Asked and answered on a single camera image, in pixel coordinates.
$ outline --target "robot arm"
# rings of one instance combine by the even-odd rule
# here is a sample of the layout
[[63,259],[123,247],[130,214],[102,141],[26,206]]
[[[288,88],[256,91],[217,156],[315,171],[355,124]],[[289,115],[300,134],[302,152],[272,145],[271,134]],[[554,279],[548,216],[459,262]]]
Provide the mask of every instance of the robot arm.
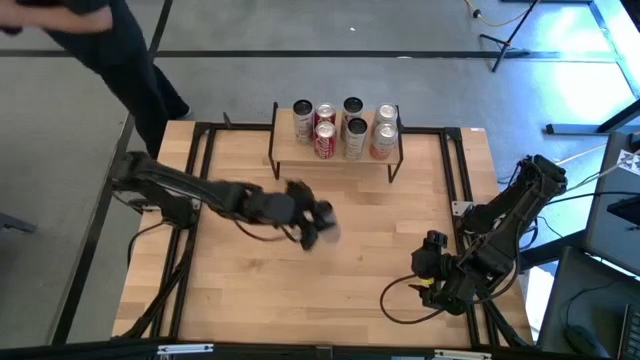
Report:
[[458,221],[454,231],[470,239],[464,254],[441,254],[446,240],[435,231],[412,254],[413,272],[428,281],[413,286],[424,306],[460,315],[474,295],[491,297],[513,269],[520,237],[547,202],[566,190],[564,169],[544,157],[527,157],[518,165],[514,184],[489,204],[467,209]]
[[212,211],[234,222],[299,227],[304,250],[313,247],[319,232],[336,226],[331,204],[316,201],[311,189],[302,182],[289,182],[286,193],[265,193],[254,184],[211,182],[187,175],[141,152],[127,153],[111,177],[116,190],[140,193],[160,207],[165,221],[181,229],[196,221],[192,199],[204,202]]

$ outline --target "black pole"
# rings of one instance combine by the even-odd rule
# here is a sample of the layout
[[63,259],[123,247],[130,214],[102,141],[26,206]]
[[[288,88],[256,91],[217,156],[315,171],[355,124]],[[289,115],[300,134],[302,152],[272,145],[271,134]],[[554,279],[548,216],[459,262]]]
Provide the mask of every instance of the black pole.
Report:
[[531,14],[531,12],[533,11],[533,8],[538,4],[539,1],[540,0],[533,0],[533,2],[531,2],[531,6],[529,6],[527,11],[524,13],[524,16],[522,16],[522,19],[520,19],[520,22],[518,22],[518,25],[513,30],[513,32],[511,33],[511,36],[509,36],[509,39],[507,41],[496,39],[489,35],[480,34],[481,38],[489,39],[491,41],[495,41],[496,43],[502,44],[502,48],[500,49],[500,54],[498,55],[498,59],[496,60],[496,63],[493,65],[491,72],[498,71],[498,66],[500,65],[500,62],[502,62],[502,59],[504,59],[504,56],[507,54],[507,50],[509,50],[509,48],[511,47],[511,41],[516,36],[518,31],[522,27],[522,24],[524,24],[524,22],[527,20],[527,18],[529,17],[529,14]]

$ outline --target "coca-cola can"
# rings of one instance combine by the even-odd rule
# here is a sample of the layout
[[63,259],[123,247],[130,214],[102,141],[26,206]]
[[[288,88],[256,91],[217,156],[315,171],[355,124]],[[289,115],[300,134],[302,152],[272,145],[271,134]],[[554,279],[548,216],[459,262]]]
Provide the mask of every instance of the coca-cola can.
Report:
[[316,112],[313,114],[313,128],[318,127],[323,121],[336,124],[336,109],[329,103],[321,103],[316,107]]
[[336,152],[336,127],[323,121],[316,127],[314,149],[320,159],[330,159]]
[[360,160],[367,137],[367,122],[361,118],[349,120],[344,133],[344,158],[350,161]]
[[349,120],[362,117],[362,108],[364,108],[364,103],[356,97],[350,97],[344,101],[342,122],[340,123],[340,139],[345,140],[344,136]]
[[296,141],[310,144],[313,140],[313,105],[307,100],[298,100],[293,104],[293,129]]

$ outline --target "wooden tabletop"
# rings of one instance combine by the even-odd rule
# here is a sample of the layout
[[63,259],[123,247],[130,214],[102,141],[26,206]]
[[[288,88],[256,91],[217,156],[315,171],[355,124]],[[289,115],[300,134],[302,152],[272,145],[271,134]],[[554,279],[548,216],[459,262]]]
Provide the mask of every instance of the wooden tabletop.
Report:
[[[160,162],[184,170],[193,126],[192,122],[169,123]],[[498,187],[486,135],[482,129],[463,129],[462,133],[474,198],[489,201]],[[392,280],[411,272],[410,253],[421,245],[428,230],[453,239],[438,137],[405,135],[403,139],[405,160],[393,184],[387,181],[386,167],[340,163],[289,166],[276,181],[267,158],[268,132],[219,131],[210,180],[248,181],[267,191],[283,191],[286,178],[302,179],[316,198],[333,204],[342,235],[337,244],[320,241],[312,252],[303,252],[289,241],[266,244],[253,240],[205,208],[180,338],[468,347],[464,315],[441,314],[418,325],[398,325],[379,309],[380,292]],[[450,146],[457,169],[453,144]],[[460,194],[459,175],[455,174]],[[141,228],[160,220],[158,213],[146,214]],[[276,234],[273,229],[250,229],[260,235]],[[168,227],[160,227],[138,238],[114,335],[126,331],[155,296],[170,232]],[[389,291],[385,304],[402,319],[431,311],[404,285]],[[496,304],[520,336],[530,341],[517,283]],[[477,313],[481,339],[487,343],[482,311],[478,308]],[[165,316],[163,334],[169,317]]]
[[[375,159],[369,153],[371,146],[371,126],[373,124],[374,111],[365,111],[362,119],[367,122],[367,136],[364,141],[364,150],[359,163],[368,164],[397,164],[400,161],[400,151],[398,146],[391,151],[386,159]],[[319,163],[353,163],[344,158],[344,143],[340,139],[340,126],[342,124],[342,111],[336,113],[336,153],[330,159],[320,159],[314,152],[313,144],[302,145],[296,142],[293,128],[293,110],[278,109],[276,113],[276,125],[273,135],[273,160],[284,164],[307,164],[309,162]]]

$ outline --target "gray floor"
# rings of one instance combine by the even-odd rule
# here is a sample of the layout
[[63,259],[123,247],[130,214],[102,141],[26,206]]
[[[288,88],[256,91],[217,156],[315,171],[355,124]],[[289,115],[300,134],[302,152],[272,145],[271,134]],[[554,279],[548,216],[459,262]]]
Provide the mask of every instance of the gray floor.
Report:
[[[147,40],[162,2],[129,0]],[[525,5],[478,0],[499,22]],[[619,51],[638,58],[640,35],[617,0],[598,1]],[[367,49],[494,50],[488,28],[459,1],[174,2],[162,50]],[[584,5],[542,4],[516,38],[538,51],[606,52],[608,45]],[[56,48],[37,31],[0,37],[4,49]],[[270,104],[300,97],[338,103],[395,101],[411,125],[484,127],[499,176],[526,154],[560,160],[605,138],[551,138],[548,122],[597,124],[633,100],[615,63],[508,60],[497,74],[485,60],[414,59],[159,59],[157,63],[199,120],[266,122]],[[640,74],[638,67],[633,71]],[[77,260],[86,224],[126,112],[99,78],[71,59],[0,59],[0,211],[37,223],[34,235],[0,233],[0,347],[47,341]],[[139,139],[132,148],[141,147]],[[572,182],[599,168],[602,151],[567,164]],[[584,225],[589,200],[545,210],[556,230]],[[573,221],[561,222],[560,215]],[[70,336],[109,337],[126,273],[126,242],[139,218],[114,203]],[[553,238],[548,231],[541,242]]]

